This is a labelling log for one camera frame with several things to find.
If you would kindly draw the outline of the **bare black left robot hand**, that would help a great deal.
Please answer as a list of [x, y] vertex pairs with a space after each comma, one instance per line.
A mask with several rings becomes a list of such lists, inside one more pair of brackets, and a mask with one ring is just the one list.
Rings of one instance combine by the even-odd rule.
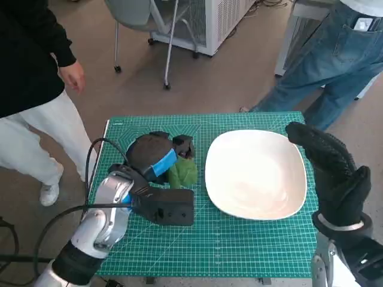
[[156, 131], [135, 139], [126, 151], [127, 163], [147, 181], [171, 188], [197, 184], [193, 137]]

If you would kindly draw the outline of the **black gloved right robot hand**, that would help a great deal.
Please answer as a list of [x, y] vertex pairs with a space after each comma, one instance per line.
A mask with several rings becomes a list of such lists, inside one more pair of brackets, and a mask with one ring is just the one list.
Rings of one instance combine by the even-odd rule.
[[289, 123], [285, 130], [288, 140], [301, 146], [312, 164], [318, 211], [327, 226], [360, 224], [371, 189], [370, 168], [357, 167], [346, 145], [329, 133], [298, 122]]

